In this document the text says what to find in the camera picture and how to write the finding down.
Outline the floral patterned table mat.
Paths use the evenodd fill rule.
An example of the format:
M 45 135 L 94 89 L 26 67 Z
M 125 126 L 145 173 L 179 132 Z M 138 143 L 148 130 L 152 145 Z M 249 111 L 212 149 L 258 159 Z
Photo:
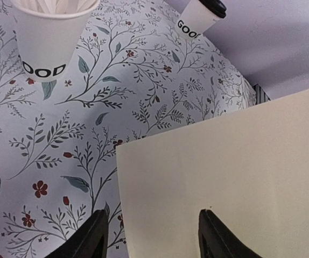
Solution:
M 45 257 L 96 210 L 108 257 L 127 257 L 117 146 L 255 105 L 205 37 L 187 42 L 163 1 L 102 1 L 64 76 L 28 78 L 0 1 L 0 257 Z

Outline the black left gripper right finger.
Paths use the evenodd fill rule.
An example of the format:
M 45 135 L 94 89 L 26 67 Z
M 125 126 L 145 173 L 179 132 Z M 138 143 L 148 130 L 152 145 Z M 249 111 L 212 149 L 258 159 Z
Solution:
M 200 211 L 198 235 L 201 258 L 261 258 L 244 245 L 211 210 Z

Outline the white cup holding straws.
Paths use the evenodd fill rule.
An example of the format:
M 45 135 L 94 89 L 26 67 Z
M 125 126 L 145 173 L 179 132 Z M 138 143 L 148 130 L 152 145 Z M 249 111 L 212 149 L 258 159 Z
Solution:
M 34 1 L 12 1 L 18 53 L 27 77 L 37 82 L 58 79 L 66 71 L 79 37 L 99 1 L 67 1 L 45 13 Z

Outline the black plastic cup lid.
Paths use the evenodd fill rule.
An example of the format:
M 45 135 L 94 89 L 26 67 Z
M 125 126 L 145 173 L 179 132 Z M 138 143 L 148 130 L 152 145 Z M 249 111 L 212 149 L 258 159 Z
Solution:
M 220 0 L 199 0 L 199 2 L 217 17 L 221 19 L 226 17 L 227 7 Z

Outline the front aluminium rail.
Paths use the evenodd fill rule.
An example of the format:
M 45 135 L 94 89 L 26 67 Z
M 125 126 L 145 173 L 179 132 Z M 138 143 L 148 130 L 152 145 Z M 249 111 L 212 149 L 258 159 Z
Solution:
M 256 104 L 257 105 L 270 101 L 270 98 L 264 92 L 264 90 L 259 84 L 254 85 L 253 89 L 255 90 L 255 93 L 256 93 Z

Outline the bundle of white wrapped straws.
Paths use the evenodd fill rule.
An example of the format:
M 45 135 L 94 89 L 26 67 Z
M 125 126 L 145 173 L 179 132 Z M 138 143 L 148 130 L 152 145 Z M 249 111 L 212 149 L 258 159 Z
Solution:
M 30 11 L 45 14 L 71 14 L 90 8 L 96 1 L 75 0 L 19 0 L 17 5 Z

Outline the white paper coffee cup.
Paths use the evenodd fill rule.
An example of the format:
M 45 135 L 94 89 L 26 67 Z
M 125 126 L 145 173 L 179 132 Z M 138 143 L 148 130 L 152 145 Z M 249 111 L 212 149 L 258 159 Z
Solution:
M 175 31 L 185 40 L 195 40 L 220 20 L 199 0 L 191 0 L 178 18 Z

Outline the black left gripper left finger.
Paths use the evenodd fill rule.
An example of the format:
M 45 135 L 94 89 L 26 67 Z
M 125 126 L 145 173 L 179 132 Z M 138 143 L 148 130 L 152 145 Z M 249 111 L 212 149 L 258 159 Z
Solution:
M 106 258 L 108 232 L 107 212 L 97 210 L 64 244 L 46 258 Z

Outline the cream paper bag with handles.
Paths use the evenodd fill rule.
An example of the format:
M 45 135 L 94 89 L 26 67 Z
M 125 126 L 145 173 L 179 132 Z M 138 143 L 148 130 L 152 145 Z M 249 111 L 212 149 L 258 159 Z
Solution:
M 309 257 L 309 89 L 116 149 L 130 257 L 198 257 L 216 216 L 262 257 Z

